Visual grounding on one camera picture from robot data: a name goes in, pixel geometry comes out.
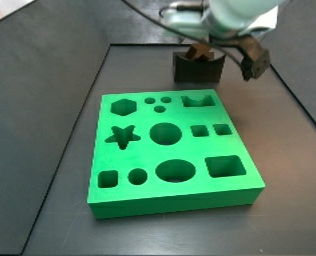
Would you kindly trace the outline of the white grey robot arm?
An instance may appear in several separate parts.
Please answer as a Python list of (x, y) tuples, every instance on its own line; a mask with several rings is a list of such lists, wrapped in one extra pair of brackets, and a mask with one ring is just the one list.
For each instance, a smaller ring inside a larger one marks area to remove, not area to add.
[(264, 33), (276, 26), (278, 7), (286, 0), (180, 0), (161, 12), (161, 24), (179, 33), (228, 40)]

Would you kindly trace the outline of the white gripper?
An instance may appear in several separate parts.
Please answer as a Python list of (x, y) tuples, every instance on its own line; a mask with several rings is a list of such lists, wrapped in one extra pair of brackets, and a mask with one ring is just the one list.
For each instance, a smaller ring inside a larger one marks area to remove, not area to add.
[(202, 14), (200, 8), (168, 8), (161, 12), (161, 24), (170, 33), (202, 39), (208, 34), (200, 23)]

